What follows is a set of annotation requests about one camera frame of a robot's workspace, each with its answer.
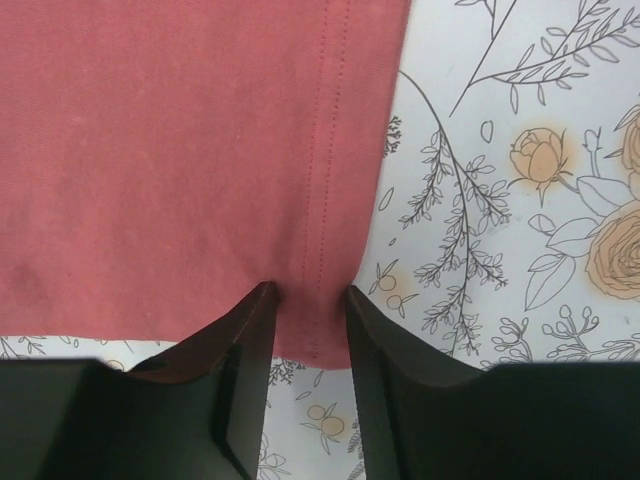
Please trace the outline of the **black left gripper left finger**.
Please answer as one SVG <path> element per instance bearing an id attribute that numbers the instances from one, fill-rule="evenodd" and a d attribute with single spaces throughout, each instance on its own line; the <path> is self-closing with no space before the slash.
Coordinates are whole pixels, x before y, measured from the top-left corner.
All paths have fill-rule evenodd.
<path id="1" fill-rule="evenodd" d="M 127 372 L 95 359 L 1 364 L 5 479 L 253 479 L 279 294 L 226 315 Z"/>

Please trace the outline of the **salmon pink t shirt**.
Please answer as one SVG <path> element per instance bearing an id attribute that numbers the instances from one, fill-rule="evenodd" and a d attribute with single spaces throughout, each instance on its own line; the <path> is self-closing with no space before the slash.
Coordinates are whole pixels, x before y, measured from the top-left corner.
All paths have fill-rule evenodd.
<path id="1" fill-rule="evenodd" d="M 349 366 L 406 1 L 5 1 L 1 331 L 180 341 L 262 281 Z"/>

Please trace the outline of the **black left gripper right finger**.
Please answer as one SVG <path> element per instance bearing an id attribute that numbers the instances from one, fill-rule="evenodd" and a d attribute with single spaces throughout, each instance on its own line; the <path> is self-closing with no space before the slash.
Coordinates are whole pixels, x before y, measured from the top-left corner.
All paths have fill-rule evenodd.
<path id="1" fill-rule="evenodd" d="M 635 363 L 483 371 L 387 318 L 358 288 L 346 327 L 370 479 L 635 479 Z"/>

